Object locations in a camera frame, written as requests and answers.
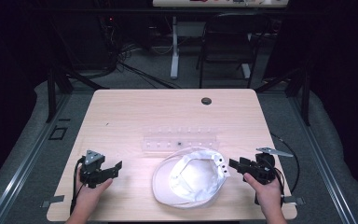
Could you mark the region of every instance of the gray carpet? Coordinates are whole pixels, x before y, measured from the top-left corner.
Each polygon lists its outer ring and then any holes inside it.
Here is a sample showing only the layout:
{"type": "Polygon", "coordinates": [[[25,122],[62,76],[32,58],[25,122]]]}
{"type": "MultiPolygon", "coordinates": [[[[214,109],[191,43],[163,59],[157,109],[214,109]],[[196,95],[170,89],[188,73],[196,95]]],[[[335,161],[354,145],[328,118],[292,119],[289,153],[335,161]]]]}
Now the gray carpet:
{"type": "MultiPolygon", "coordinates": [[[[183,89],[197,88],[199,74],[195,67],[198,49],[194,47],[197,44],[193,44],[191,40],[188,41],[181,46],[179,78],[176,80],[169,78],[171,52],[158,54],[154,51],[134,50],[125,63],[149,75],[175,83],[183,89]]],[[[261,77],[270,49],[270,43],[266,42],[264,50],[261,52],[262,56],[259,58],[260,63],[256,68],[252,88],[263,84],[261,77]]],[[[228,71],[226,68],[221,69],[220,73],[228,71]]],[[[155,88],[138,75],[123,71],[120,66],[109,76],[94,78],[93,81],[111,89],[155,88]]],[[[62,110],[59,111],[57,118],[49,125],[45,123],[48,117],[47,85],[43,83],[35,89],[38,94],[38,102],[34,113],[0,172],[0,199],[24,158],[34,150],[40,136],[43,137],[43,141],[40,141],[40,153],[33,159],[32,171],[25,177],[26,181],[21,186],[20,192],[13,196],[15,200],[7,205],[7,213],[4,213],[0,219],[3,220],[3,223],[49,223],[46,219],[48,209],[41,208],[40,204],[54,195],[66,159],[76,140],[76,134],[92,97],[92,90],[89,87],[76,80],[72,80],[72,82],[76,90],[69,96],[58,93],[60,102],[65,102],[65,104],[62,105],[62,110]],[[66,128],[62,140],[48,140],[54,127],[66,128]],[[48,133],[41,134],[45,130],[48,130],[48,133]]],[[[210,81],[205,83],[205,87],[215,88],[219,84],[218,81],[210,81]]],[[[159,84],[155,85],[157,88],[163,88],[159,84]]],[[[239,87],[238,82],[225,85],[228,85],[226,88],[239,87]]],[[[284,87],[285,83],[281,83],[269,92],[260,93],[258,96],[270,131],[283,139],[299,158],[300,178],[294,194],[297,197],[302,197],[306,203],[297,207],[297,218],[291,220],[290,223],[343,223],[335,201],[332,200],[331,189],[326,185],[326,180],[323,179],[321,170],[318,169],[314,155],[311,153],[312,143],[301,125],[302,120],[296,115],[296,99],[286,98],[282,93],[284,87]]],[[[342,194],[348,202],[354,220],[358,223],[358,183],[351,178],[351,174],[342,160],[342,145],[337,133],[324,112],[323,105],[314,94],[310,97],[310,123],[310,130],[323,151],[340,189],[342,189],[342,194]]],[[[272,138],[277,149],[288,151],[287,146],[281,141],[275,137],[272,138]]],[[[293,158],[281,158],[281,160],[289,187],[292,187],[298,172],[296,162],[293,158]]],[[[243,221],[243,223],[265,222],[243,221]]]]}

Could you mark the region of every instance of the round hole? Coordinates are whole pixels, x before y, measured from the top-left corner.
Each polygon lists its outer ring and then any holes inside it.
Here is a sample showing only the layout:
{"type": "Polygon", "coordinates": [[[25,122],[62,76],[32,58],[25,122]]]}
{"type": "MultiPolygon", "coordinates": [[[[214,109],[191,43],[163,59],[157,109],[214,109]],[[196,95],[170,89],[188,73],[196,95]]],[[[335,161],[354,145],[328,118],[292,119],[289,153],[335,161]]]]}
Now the round hole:
{"type": "Polygon", "coordinates": [[[201,99],[201,102],[203,105],[210,105],[212,103],[212,100],[208,97],[204,97],[201,99]]]}

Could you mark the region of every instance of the hand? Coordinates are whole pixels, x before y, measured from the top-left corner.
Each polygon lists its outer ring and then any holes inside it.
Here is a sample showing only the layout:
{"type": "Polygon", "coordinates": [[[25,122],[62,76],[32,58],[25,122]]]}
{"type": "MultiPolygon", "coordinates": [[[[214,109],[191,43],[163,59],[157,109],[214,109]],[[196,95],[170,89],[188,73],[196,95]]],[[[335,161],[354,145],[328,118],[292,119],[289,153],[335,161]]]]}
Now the hand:
{"type": "Polygon", "coordinates": [[[100,201],[102,193],[109,188],[112,182],[113,179],[109,178],[95,189],[90,189],[86,186],[82,188],[83,183],[80,181],[80,168],[78,168],[76,175],[76,193],[78,193],[79,190],[80,192],[77,195],[75,209],[66,223],[86,223],[97,206],[98,201],[100,201]]]}
{"type": "Polygon", "coordinates": [[[281,186],[278,178],[267,185],[260,184],[251,175],[243,175],[246,182],[255,190],[261,211],[267,219],[267,223],[287,223],[281,209],[281,186]]]}

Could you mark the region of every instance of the chair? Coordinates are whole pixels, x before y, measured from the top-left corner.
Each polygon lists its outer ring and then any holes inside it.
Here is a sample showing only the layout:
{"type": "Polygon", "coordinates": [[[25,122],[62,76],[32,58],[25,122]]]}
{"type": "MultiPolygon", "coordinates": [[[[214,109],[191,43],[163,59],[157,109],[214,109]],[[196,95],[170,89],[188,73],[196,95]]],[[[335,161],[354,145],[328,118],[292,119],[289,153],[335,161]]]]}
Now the chair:
{"type": "Polygon", "coordinates": [[[259,14],[222,13],[207,20],[197,61],[197,69],[200,68],[200,89],[204,63],[237,63],[237,69],[243,63],[250,64],[247,83],[249,89],[260,41],[268,28],[269,18],[259,14]]]}

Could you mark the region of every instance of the desk leg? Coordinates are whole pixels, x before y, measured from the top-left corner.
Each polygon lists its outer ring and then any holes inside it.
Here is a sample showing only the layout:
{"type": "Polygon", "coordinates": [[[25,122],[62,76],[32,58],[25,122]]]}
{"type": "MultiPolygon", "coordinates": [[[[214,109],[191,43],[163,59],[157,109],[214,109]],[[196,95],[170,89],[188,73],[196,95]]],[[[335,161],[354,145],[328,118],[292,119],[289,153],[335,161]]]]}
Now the desk leg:
{"type": "Polygon", "coordinates": [[[179,67],[179,49],[178,49],[178,33],[177,33],[177,22],[176,17],[172,20],[172,65],[171,65],[171,78],[178,78],[178,67],[179,67]]]}
{"type": "Polygon", "coordinates": [[[249,78],[249,76],[251,75],[251,69],[249,68],[249,64],[243,63],[241,64],[241,67],[242,67],[243,76],[245,78],[249,78]]]}

